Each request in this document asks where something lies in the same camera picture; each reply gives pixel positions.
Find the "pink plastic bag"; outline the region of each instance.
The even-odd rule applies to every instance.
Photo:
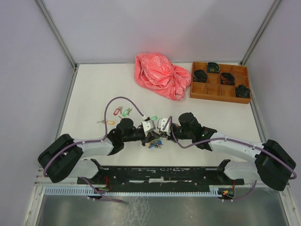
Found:
[[[184,90],[191,83],[186,69],[173,65],[159,53],[140,53],[135,62],[135,80],[140,86],[171,100],[184,98]]]

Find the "wooden tray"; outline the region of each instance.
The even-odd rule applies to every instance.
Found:
[[[220,73],[207,73],[207,63],[193,62],[191,70],[190,97],[205,100],[217,100],[233,103],[248,104],[250,98],[236,97],[235,88],[238,85],[245,85],[250,88],[248,69],[246,66],[222,65],[220,64]],[[193,74],[196,70],[204,70],[208,79],[206,83],[193,81]],[[235,78],[235,85],[221,85],[221,73],[230,72]]]

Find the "white wall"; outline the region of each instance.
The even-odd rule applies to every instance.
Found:
[[[32,0],[0,1],[0,225],[21,225],[72,68]]]
[[[290,184],[301,210],[301,1],[285,0],[247,66],[268,137],[296,161]]]
[[[240,62],[274,0],[44,0],[77,63]]]

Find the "green key tag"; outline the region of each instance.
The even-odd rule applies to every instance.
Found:
[[[153,120],[153,121],[155,121],[155,120],[157,120],[157,119],[158,119],[157,116],[154,116],[154,117],[151,117],[151,118],[150,118],[150,120]]]
[[[130,111],[129,111],[128,109],[126,109],[126,110],[123,112],[122,116],[123,116],[123,117],[126,117],[129,113],[130,113]]]

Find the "white table surface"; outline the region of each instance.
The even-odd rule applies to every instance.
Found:
[[[191,63],[177,65],[191,71]],[[193,99],[189,97],[190,87],[185,91],[185,98],[172,101],[148,89],[140,87],[134,80],[134,64],[97,64],[80,65],[75,80],[71,99],[64,119],[61,134],[69,133],[73,138],[89,139],[104,135],[104,109],[114,97],[130,98],[149,117],[178,117],[185,112],[192,112],[202,126],[214,128],[229,136],[260,142],[250,105],[219,101]],[[138,127],[141,117],[126,100],[115,100],[108,109],[107,119],[115,121],[108,125],[108,131],[120,121],[114,116],[114,110],[132,107],[129,115]],[[94,157],[101,165],[124,166],[218,166],[224,159],[242,161],[236,157],[201,150],[196,147],[181,149],[172,141],[162,140],[162,149],[147,148],[140,141],[125,143],[119,153],[112,156]],[[190,141],[180,141],[188,145]]]

